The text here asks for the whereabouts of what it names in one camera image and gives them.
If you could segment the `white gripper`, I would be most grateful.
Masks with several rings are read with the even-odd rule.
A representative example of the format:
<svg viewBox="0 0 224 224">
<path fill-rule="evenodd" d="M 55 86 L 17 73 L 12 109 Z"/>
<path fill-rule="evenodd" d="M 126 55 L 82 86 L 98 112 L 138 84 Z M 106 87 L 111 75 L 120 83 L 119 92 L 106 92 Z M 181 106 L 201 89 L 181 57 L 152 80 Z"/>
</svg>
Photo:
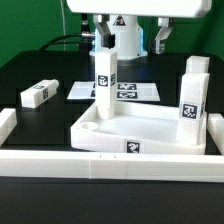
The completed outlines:
<svg viewBox="0 0 224 224">
<path fill-rule="evenodd" d="M 174 18 L 197 18 L 205 16 L 212 7 L 212 0 L 67 0 L 72 12 L 91 13 L 101 36 L 101 46 L 115 46 L 115 35 L 110 32 L 108 14 L 153 16 L 158 18 L 158 31 L 152 41 L 152 52 L 165 52 L 165 41 L 173 30 Z"/>
</svg>

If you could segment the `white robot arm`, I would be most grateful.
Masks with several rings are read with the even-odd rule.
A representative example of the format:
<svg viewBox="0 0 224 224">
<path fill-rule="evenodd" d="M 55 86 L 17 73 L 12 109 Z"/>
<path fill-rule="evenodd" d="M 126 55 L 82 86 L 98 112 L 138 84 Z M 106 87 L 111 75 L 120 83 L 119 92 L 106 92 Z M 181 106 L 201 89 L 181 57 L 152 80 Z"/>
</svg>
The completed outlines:
<svg viewBox="0 0 224 224">
<path fill-rule="evenodd" d="M 67 0 L 74 13 L 93 14 L 96 26 L 95 49 L 105 48 L 107 38 L 115 35 L 115 49 L 119 60 L 144 57 L 143 29 L 138 25 L 138 16 L 158 17 L 161 27 L 156 37 L 156 53 L 163 52 L 160 46 L 173 27 L 173 18 L 200 18 L 211 9 L 212 0 Z"/>
</svg>

